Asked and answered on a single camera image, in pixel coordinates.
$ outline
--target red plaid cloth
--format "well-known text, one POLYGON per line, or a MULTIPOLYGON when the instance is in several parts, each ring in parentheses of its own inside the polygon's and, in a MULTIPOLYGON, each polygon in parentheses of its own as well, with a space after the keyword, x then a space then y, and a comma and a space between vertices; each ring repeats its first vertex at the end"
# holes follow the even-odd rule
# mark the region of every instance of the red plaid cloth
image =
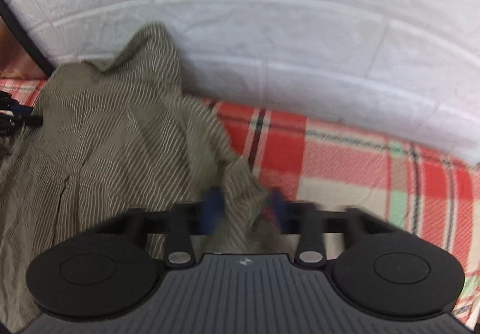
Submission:
MULTIPOLYGON (((32 105, 45 81, 0 80, 32 105)), ((278 111, 206 100, 255 176, 289 200, 360 206, 455 255, 466 273, 455 316, 480 302, 480 171, 421 145, 278 111)))

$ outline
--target white brick wall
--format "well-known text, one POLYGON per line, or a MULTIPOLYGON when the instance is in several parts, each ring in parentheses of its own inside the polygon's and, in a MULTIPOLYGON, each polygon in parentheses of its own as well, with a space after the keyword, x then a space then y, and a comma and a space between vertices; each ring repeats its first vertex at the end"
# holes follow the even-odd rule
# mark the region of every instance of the white brick wall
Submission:
POLYGON ((8 0, 56 62, 160 20, 200 94, 341 120, 480 161, 480 0, 8 0))

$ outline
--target gray ribbed panel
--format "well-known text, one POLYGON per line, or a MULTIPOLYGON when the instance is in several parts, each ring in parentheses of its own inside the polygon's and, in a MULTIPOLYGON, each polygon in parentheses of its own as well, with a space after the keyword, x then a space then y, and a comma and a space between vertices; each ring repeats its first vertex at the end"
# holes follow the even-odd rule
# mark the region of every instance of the gray ribbed panel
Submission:
POLYGON ((136 311, 97 323, 41 316, 25 334, 465 334, 450 315, 391 322, 356 311, 321 272, 294 267, 286 255, 206 255, 169 273, 136 311), (244 259, 251 262, 243 265, 244 259))

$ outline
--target olive green striped fabric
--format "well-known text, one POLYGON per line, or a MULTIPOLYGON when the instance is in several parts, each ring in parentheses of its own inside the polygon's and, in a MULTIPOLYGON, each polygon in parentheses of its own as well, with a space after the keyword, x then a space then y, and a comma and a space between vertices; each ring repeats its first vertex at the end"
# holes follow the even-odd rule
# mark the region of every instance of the olive green striped fabric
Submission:
MULTIPOLYGON (((109 63, 61 66, 34 114, 43 126, 24 128, 12 147, 3 140, 0 151, 0 320, 10 330, 38 313, 25 285, 29 262, 129 207, 161 211, 219 185, 226 218, 215 237, 195 240, 196 251, 277 243, 258 220, 266 192, 217 117, 182 95, 179 56, 162 25, 138 31, 109 63)), ((162 241, 150 238, 153 256, 162 241)))

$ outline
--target metal screw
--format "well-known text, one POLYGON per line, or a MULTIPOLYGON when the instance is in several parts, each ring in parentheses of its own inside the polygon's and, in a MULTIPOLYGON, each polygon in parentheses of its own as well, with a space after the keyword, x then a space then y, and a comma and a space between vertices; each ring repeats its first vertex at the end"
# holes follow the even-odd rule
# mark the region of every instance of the metal screw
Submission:
POLYGON ((305 263, 318 263, 323 260, 323 255, 318 251, 304 251, 301 253, 298 258, 305 263))
POLYGON ((191 255, 186 251, 175 251, 170 253, 167 259, 173 264, 182 265, 191 260, 191 255))

